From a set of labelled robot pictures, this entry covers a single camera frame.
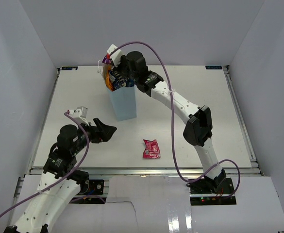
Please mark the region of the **blue snack bag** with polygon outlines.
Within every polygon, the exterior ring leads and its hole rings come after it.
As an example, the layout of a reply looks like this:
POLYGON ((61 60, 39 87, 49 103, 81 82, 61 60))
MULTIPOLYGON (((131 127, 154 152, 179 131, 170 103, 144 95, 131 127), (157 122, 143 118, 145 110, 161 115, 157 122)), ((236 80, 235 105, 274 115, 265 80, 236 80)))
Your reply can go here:
POLYGON ((109 71, 108 80, 111 91, 115 91, 123 87, 134 87, 134 81, 132 79, 121 75, 116 70, 109 71))

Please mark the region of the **purple Skittles packet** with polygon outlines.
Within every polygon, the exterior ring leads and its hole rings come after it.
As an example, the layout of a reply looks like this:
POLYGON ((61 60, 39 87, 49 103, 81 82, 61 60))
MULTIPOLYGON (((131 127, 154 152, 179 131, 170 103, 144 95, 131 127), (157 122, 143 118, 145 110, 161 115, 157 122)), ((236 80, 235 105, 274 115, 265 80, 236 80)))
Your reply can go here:
POLYGON ((106 65, 110 65, 112 63, 112 59, 108 53, 104 56, 102 63, 106 65))

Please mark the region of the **orange Kettle chips bag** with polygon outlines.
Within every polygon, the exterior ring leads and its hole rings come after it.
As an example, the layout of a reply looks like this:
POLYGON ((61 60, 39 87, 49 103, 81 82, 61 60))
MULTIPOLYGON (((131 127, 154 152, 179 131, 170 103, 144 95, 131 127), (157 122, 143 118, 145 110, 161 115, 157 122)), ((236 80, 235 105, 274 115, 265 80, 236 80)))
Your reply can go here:
POLYGON ((103 77, 104 77, 105 85, 110 91, 113 92, 114 87, 112 85, 112 82, 110 81, 110 71, 112 69, 112 66, 108 64, 103 64, 102 68, 103 68, 103 77))

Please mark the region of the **red pink candy packet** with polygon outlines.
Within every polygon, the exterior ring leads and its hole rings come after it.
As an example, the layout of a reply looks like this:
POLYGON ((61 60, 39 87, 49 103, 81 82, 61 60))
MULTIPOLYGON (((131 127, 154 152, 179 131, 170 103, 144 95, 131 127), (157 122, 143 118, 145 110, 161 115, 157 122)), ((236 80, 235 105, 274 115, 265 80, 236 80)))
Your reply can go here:
POLYGON ((156 139, 154 140, 143 140, 145 143, 145 150, 143 152, 143 159, 160 159, 161 152, 156 139))

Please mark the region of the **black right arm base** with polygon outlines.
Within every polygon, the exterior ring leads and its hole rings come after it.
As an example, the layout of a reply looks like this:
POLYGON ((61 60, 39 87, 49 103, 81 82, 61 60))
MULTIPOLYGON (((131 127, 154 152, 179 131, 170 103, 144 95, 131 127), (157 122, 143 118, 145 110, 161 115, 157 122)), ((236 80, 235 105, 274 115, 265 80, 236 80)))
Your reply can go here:
POLYGON ((228 197, 234 191, 231 178, 226 178, 218 188, 212 188, 204 179, 187 183, 190 191, 191 206, 236 205, 235 196, 228 197))

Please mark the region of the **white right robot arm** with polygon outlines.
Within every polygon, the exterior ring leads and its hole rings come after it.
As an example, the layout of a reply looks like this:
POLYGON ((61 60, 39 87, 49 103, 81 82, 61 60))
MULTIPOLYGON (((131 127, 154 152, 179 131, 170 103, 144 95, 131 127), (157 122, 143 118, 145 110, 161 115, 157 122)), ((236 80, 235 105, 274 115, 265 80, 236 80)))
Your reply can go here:
POLYGON ((142 53, 132 51, 120 57, 120 71, 133 79, 139 91, 173 110, 185 124, 183 137, 192 145, 200 159, 206 189, 218 193, 223 188, 225 170, 219 164, 212 143, 212 117, 208 106, 202 107, 169 90, 168 83, 159 74, 149 70, 142 53))

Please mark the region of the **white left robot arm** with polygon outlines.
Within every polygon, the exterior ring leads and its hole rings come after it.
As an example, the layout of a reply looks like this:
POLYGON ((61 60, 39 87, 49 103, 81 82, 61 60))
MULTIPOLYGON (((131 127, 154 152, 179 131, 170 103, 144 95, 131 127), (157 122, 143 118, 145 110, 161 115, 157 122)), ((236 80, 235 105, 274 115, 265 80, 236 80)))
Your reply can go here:
POLYGON ((6 227, 6 233, 49 233, 56 220, 77 195, 89 188, 89 174, 76 168, 76 156, 89 144, 107 142, 117 128, 94 118, 94 125, 78 123, 63 126, 48 159, 36 190, 20 218, 6 227))

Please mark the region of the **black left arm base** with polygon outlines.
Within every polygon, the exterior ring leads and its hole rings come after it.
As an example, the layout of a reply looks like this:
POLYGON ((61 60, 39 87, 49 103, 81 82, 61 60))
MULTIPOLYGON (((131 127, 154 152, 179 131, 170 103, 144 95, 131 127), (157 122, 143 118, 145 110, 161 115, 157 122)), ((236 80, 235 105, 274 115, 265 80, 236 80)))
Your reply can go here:
POLYGON ((75 196, 70 203, 72 204, 105 204, 104 180, 88 180, 82 187, 81 191, 75 196))

